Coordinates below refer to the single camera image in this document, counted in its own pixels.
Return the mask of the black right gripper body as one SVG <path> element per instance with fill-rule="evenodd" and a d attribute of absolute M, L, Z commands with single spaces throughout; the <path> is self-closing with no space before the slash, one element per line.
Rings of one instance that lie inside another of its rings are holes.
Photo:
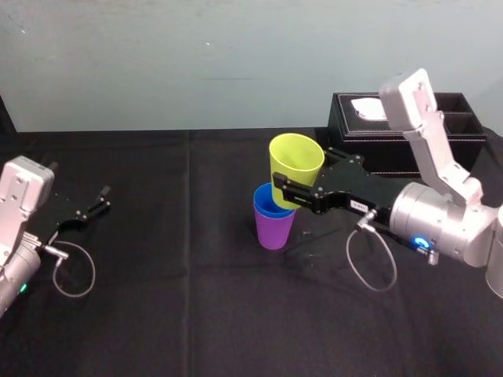
<path fill-rule="evenodd" d="M 360 216 L 376 211 L 374 221 L 388 227 L 391 211 L 408 178 L 386 178 L 367 172 L 362 157 L 326 156 L 311 189 L 311 210 L 325 214 L 344 209 Z"/>

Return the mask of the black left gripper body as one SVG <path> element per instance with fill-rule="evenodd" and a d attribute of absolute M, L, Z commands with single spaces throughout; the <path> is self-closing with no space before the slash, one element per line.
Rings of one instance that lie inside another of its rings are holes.
<path fill-rule="evenodd" d="M 64 194 L 50 194 L 47 201 L 32 216 L 32 234 L 48 243 L 63 223 L 78 217 L 85 204 Z"/>

